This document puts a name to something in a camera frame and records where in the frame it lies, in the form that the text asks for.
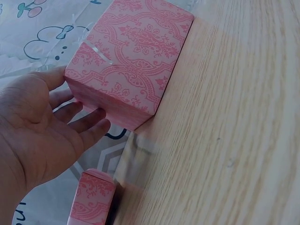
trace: wood grain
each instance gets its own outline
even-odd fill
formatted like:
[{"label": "wood grain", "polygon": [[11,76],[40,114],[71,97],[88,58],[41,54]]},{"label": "wood grain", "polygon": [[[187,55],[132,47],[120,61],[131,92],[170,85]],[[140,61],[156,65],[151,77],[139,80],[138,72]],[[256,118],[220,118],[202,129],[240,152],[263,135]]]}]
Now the wood grain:
[{"label": "wood grain", "polygon": [[300,224],[300,1],[207,0],[154,119],[131,134],[116,225]]}]

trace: pink box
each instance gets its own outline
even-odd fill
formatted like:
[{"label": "pink box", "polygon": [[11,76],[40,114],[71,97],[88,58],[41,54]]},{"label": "pink box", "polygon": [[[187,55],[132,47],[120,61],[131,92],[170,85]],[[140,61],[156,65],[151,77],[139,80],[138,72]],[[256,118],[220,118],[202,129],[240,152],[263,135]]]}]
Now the pink box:
[{"label": "pink box", "polygon": [[193,19],[164,0],[113,1],[66,69],[74,96],[135,130],[155,115]]},{"label": "pink box", "polygon": [[95,169],[83,172],[67,225],[104,225],[115,188],[108,174]]}]

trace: pink paper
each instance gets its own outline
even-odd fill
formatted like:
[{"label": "pink paper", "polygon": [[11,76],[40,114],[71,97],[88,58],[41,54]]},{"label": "pink paper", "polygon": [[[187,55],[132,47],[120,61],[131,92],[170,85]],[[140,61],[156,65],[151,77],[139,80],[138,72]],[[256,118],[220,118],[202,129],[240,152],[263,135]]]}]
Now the pink paper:
[{"label": "pink paper", "polygon": [[163,0],[115,0],[66,69],[74,96],[136,129],[155,115],[193,19]]},{"label": "pink paper", "polygon": [[115,184],[108,174],[95,169],[83,172],[74,197],[68,225],[104,225]]}]

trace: floral pattern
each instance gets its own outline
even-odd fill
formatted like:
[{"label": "floral pattern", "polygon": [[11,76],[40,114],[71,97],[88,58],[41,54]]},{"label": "floral pattern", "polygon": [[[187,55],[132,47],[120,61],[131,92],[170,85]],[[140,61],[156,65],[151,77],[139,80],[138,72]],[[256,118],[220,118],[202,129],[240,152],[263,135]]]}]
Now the floral pattern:
[{"label": "floral pattern", "polygon": [[185,24],[185,25],[180,25],[180,26],[181,26],[182,31],[183,31],[184,33],[188,33],[189,28],[191,27],[188,23]]},{"label": "floral pattern", "polygon": [[156,113],[193,19],[161,0],[114,0],[87,38],[112,64],[92,48],[82,56],[81,45],[65,73],[75,97],[119,126],[139,127]]},{"label": "floral pattern", "polygon": [[120,9],[120,12],[126,10],[134,12],[142,9],[142,4],[140,0],[115,0],[111,4],[110,9],[114,10],[116,7]]},{"label": "floral pattern", "polygon": [[164,76],[163,79],[156,79],[155,81],[159,85],[159,89],[164,90],[168,84],[169,79],[166,76]]},{"label": "floral pattern", "polygon": [[[102,43],[96,42],[96,48],[103,53],[106,57],[110,57],[108,48],[101,48]],[[91,49],[86,43],[82,44],[82,48],[79,48],[76,55],[72,59],[72,63],[74,65],[78,64],[80,59],[83,60],[83,66],[91,65],[92,62],[94,62],[97,66],[100,66],[101,64],[105,63],[105,60],[100,57],[98,54],[91,54],[94,52],[93,49]]]},{"label": "floral pattern", "polygon": [[91,224],[104,224],[114,189],[113,181],[97,178],[89,171],[84,172],[79,180],[70,216]]},{"label": "floral pattern", "polygon": [[143,29],[129,25],[119,27],[119,29],[122,31],[121,35],[127,36],[135,43],[134,52],[136,53],[142,52],[144,55],[148,55],[151,50],[154,57],[164,55],[167,58],[179,54],[175,43],[171,42],[166,34],[159,35],[159,29],[154,29],[151,24]]}]

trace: hand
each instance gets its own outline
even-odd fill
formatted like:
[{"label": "hand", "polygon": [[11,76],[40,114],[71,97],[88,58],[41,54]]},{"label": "hand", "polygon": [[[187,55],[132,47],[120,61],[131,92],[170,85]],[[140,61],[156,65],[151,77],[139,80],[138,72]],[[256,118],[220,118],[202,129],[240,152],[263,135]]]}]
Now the hand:
[{"label": "hand", "polygon": [[73,98],[70,90],[50,92],[64,83],[64,69],[24,75],[0,91],[0,164],[25,193],[68,169],[110,128],[102,109],[69,123],[79,102],[53,112]]}]

